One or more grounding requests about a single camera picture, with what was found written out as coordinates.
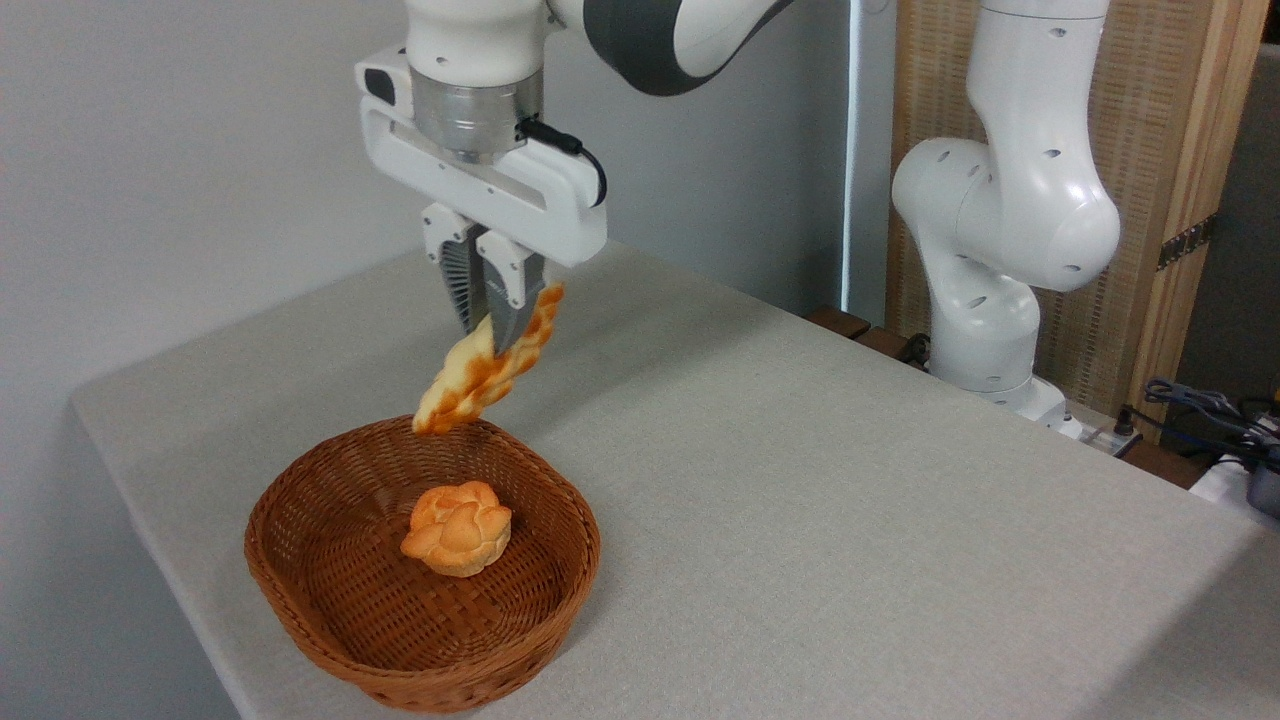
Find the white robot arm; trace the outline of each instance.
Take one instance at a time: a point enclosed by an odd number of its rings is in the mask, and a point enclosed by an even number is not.
[[[988,145],[922,142],[893,178],[929,283],[931,373],[1073,436],[1062,393],[1032,374],[1029,286],[1084,286],[1120,238],[1087,119],[1107,3],[982,0],[968,86]]]
[[[406,0],[406,46],[357,65],[365,142],[379,169],[435,201],[428,255],[468,331],[490,313],[502,352],[529,322],[543,259],[575,265],[604,246],[603,170],[540,120],[547,36],[580,32],[637,90],[677,95],[790,1]],[[893,182],[929,279],[931,370],[1056,428],[1061,392],[1032,377],[1028,283],[1075,290],[1119,240],[1085,118],[1107,4],[980,0],[969,97],[989,145],[927,141]]]
[[[495,351],[522,333],[545,258],[582,263],[605,242],[604,173],[541,122],[543,47],[570,28],[636,88],[710,79],[790,0],[406,0],[404,47],[356,67],[380,170],[435,202],[422,214],[467,331],[493,315]]]

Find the wicker basket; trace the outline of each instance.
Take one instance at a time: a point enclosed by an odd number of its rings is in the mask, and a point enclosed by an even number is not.
[[[502,557],[447,578],[402,556],[419,496],[471,479],[513,511]],[[253,507],[244,556],[321,669],[383,705],[456,712],[509,694],[550,662],[595,579],[600,534],[573,486],[495,425],[417,437],[403,416],[296,460]]]

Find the cable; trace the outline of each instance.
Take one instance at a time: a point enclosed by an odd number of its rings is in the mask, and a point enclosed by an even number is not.
[[[1196,413],[1199,413],[1206,420],[1222,429],[1240,434],[1249,432],[1248,427],[1242,427],[1236,423],[1220,418],[1228,416],[1231,420],[1244,420],[1243,413],[1240,413],[1240,410],[1236,409],[1236,406],[1220,392],[1198,391],[1193,387],[1175,383],[1166,378],[1152,378],[1147,383],[1144,391],[1147,402],[1190,407]]]
[[[1146,415],[1144,413],[1142,413],[1137,407],[1133,407],[1132,405],[1125,405],[1124,409],[1128,410],[1129,413],[1132,413],[1134,418],[1138,418],[1139,420],[1147,423],[1148,425],[1152,425],[1155,428],[1160,428],[1162,432],[1169,433],[1170,436],[1172,436],[1172,437],[1175,437],[1175,438],[1178,438],[1178,439],[1180,439],[1183,442],[1189,442],[1192,445],[1198,445],[1201,447],[1207,447],[1210,450],[1216,450],[1219,452],[1225,452],[1225,454],[1235,455],[1235,456],[1243,457],[1245,460],[1252,460],[1254,462],[1265,464],[1268,468],[1271,468],[1272,470],[1277,470],[1277,468],[1274,465],[1275,460],[1274,460],[1274,456],[1271,454],[1267,454],[1267,452],[1254,452],[1251,447],[1240,445],[1240,443],[1222,442],[1222,441],[1207,439],[1207,438],[1202,438],[1202,437],[1187,434],[1184,432],[1174,429],[1172,427],[1170,427],[1170,425],[1167,425],[1165,423],[1161,423],[1160,420],[1157,420],[1157,419],[1155,419],[1155,418],[1152,418],[1149,415]]]
[[[595,176],[599,178],[600,188],[595,195],[595,205],[591,205],[591,208],[599,208],[600,202],[604,202],[604,196],[609,192],[609,178],[604,174],[604,165],[595,159],[595,155],[591,155],[591,152],[582,146],[581,140],[568,135],[567,132],[561,132],[538,118],[521,120],[518,129],[526,137],[539,142],[545,142],[561,152],[566,152],[575,158],[585,158],[588,163],[591,163],[591,167],[595,168]]]
[[[604,197],[609,193],[609,178],[604,174],[604,165],[595,159],[595,155],[591,155],[590,150],[582,147],[581,152],[588,163],[595,165],[595,174],[600,178],[600,192],[595,196],[595,205],[591,205],[591,208],[599,208],[600,202],[604,202]]]

